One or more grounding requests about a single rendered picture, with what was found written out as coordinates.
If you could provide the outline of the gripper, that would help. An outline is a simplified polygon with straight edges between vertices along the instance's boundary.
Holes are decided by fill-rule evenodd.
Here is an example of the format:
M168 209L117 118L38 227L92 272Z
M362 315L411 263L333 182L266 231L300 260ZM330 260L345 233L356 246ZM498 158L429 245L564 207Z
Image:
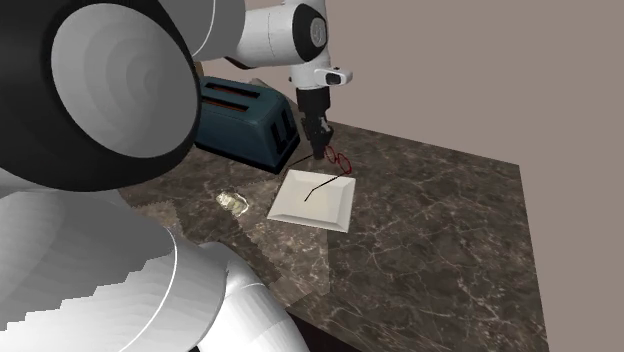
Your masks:
M325 148L329 145L334 129L328 124L326 112L331 106L330 89L296 89L298 109L304 114L302 124L316 160L325 157Z

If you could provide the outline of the red-rimmed glasses with black temples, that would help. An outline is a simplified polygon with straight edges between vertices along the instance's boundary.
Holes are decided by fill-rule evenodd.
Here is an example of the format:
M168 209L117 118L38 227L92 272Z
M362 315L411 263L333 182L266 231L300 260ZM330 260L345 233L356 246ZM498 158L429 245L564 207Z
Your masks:
M312 193L318 189L320 189L321 187L337 180L340 177L343 176L347 176L350 175L353 171L352 168L352 164L350 162L350 160L341 152L336 152L335 149L332 146L326 146L323 150L323 155L324 158L329 161L331 164L336 164L340 167L341 169L341 173L337 176L333 176L331 179L319 184L318 186L314 187L309 193L308 195L305 197L304 201L307 201L310 196L312 195Z

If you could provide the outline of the white square plate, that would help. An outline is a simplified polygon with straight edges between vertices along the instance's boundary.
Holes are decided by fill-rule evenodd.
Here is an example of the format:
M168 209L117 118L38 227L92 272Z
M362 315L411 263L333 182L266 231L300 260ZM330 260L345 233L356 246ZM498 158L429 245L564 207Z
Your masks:
M347 233L356 179L289 170L267 218Z

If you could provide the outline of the dark blue toaster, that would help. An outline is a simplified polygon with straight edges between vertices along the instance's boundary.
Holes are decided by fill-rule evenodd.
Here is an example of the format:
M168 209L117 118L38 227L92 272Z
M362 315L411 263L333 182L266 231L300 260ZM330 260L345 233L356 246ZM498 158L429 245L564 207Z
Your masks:
M278 174L300 143L286 97L273 88L204 76L195 146Z

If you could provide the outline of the small pale crumpled lump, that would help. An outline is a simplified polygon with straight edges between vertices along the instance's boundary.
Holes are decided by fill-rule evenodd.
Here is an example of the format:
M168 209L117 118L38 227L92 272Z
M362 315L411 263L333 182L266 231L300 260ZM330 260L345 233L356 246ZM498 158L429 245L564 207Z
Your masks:
M234 217L240 217L249 209L248 201L236 192L221 192L216 196L216 201Z

